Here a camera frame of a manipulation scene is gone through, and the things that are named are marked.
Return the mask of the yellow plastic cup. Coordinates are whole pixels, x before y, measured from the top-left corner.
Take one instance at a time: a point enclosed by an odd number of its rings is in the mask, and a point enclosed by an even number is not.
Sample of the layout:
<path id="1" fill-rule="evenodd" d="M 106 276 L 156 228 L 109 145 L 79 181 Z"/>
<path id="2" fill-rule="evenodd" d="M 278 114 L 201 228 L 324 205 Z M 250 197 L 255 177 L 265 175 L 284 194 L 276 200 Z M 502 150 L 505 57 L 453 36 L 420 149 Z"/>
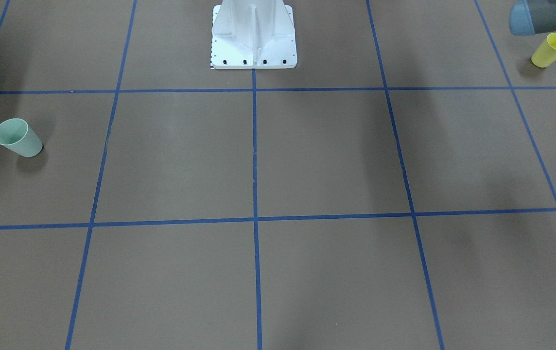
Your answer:
<path id="1" fill-rule="evenodd" d="M 530 58 L 534 66 L 545 68 L 556 62 L 556 33 L 549 33 Z"/>

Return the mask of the white pedestal column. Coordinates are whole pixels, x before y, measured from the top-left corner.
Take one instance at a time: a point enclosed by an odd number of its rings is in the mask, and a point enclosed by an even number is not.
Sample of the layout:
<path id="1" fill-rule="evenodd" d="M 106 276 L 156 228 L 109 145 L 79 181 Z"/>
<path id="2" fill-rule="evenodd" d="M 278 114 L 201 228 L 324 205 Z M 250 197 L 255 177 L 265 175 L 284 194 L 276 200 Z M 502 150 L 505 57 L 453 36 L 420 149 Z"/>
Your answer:
<path id="1" fill-rule="evenodd" d="M 297 66 L 294 12 L 282 0 L 223 0 L 212 14 L 212 69 Z"/>

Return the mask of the green plastic cup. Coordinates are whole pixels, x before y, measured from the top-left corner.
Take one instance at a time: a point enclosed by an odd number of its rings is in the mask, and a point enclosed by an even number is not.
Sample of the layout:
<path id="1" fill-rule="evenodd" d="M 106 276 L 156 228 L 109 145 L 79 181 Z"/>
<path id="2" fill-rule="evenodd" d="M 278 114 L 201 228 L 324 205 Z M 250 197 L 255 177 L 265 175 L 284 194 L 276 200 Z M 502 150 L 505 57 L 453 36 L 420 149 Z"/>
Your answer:
<path id="1" fill-rule="evenodd" d="M 21 118 L 11 118 L 0 123 L 0 145 L 25 158 L 36 157 L 43 142 Z"/>

